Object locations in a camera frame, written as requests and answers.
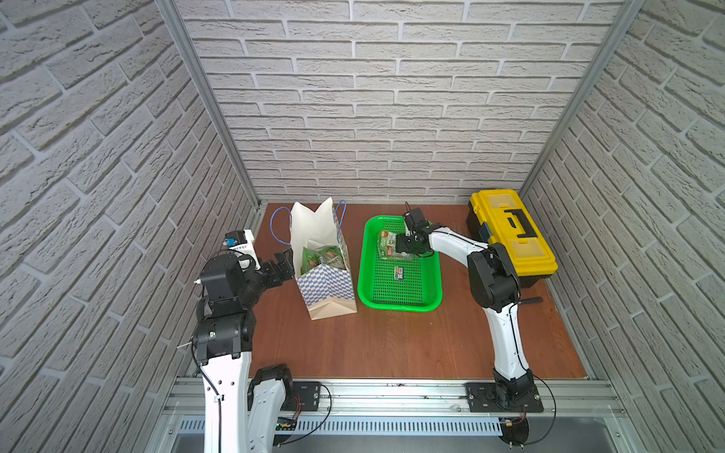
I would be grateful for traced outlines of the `clear green condiment packet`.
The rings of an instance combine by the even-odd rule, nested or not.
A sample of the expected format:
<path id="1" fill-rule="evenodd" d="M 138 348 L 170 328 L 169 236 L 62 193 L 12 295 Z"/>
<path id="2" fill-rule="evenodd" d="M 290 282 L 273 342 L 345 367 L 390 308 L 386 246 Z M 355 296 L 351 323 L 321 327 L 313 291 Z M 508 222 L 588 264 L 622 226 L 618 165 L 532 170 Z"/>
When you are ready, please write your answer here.
<path id="1" fill-rule="evenodd" d="M 411 258 L 407 252 L 398 251 L 396 238 L 398 238 L 398 234 L 392 231 L 381 230 L 379 232 L 377 251 L 382 260 L 409 260 Z"/>

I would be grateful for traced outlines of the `white blue checkered paper bag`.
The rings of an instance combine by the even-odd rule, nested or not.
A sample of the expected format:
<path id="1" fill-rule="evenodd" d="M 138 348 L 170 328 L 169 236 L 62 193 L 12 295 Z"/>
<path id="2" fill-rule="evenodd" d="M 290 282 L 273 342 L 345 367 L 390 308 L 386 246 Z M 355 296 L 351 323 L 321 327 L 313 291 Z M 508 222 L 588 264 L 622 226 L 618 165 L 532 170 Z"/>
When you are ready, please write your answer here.
<path id="1" fill-rule="evenodd" d="M 352 282 L 349 251 L 342 231 L 347 202 L 335 204 L 331 198 L 316 209 L 296 203 L 285 211 L 289 216 L 290 238 L 277 239 L 292 249 L 295 281 L 313 320 L 357 313 L 356 297 Z M 321 264 L 302 275 L 304 247 L 318 249 L 337 245 L 343 251 L 347 269 L 340 270 Z"/>

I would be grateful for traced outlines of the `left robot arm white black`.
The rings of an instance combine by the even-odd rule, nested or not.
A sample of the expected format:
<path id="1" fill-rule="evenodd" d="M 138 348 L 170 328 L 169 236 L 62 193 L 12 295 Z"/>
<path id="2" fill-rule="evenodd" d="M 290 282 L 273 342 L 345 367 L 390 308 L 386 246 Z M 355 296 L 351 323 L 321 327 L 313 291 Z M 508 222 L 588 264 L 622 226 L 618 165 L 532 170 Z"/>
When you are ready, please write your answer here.
<path id="1" fill-rule="evenodd" d="M 203 379 L 207 452 L 269 452 L 274 446 L 279 413 L 293 399 L 293 378 L 286 364 L 249 373 L 253 308 L 265 291 L 294 278 L 292 260 L 291 249 L 263 263 L 230 250 L 202 269 L 206 294 L 197 304 L 192 353 Z"/>

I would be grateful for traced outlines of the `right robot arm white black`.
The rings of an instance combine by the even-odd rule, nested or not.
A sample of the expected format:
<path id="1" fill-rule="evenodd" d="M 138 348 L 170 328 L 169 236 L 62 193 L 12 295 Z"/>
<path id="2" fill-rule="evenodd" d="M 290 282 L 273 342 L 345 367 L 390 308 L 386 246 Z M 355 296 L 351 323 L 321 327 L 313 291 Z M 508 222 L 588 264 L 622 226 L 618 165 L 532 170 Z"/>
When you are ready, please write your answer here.
<path id="1" fill-rule="evenodd" d="M 466 266 L 471 294 L 485 312 L 494 345 L 495 387 L 489 398 L 510 409 L 535 389 L 535 383 L 521 345 L 520 280 L 506 247 L 431 223 L 419 208 L 408 208 L 403 220 L 406 231 L 396 236 L 396 252 L 418 256 L 438 252 Z"/>

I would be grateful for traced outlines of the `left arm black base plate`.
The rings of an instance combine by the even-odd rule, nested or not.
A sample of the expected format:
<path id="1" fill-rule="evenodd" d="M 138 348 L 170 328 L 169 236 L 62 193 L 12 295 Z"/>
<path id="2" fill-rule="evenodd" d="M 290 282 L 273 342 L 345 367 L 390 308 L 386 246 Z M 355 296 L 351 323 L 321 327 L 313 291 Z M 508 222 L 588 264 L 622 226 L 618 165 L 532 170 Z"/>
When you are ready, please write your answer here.
<path id="1" fill-rule="evenodd" d="M 285 400 L 282 411 L 293 413 L 301 411 L 302 413 L 312 413 L 318 411 L 320 396 L 324 396 L 326 392 L 322 389 L 319 381 L 294 381 L 292 384 L 292 396 Z"/>

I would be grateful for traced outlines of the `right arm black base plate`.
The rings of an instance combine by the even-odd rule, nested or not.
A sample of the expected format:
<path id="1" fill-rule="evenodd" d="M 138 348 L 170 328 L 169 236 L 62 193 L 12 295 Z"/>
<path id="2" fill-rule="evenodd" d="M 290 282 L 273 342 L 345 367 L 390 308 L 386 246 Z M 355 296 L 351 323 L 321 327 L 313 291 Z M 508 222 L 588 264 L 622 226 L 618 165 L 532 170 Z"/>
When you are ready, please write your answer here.
<path id="1" fill-rule="evenodd" d="M 473 381 L 464 384 L 472 413 L 543 413 L 544 406 L 535 385 L 525 390 L 502 382 Z"/>

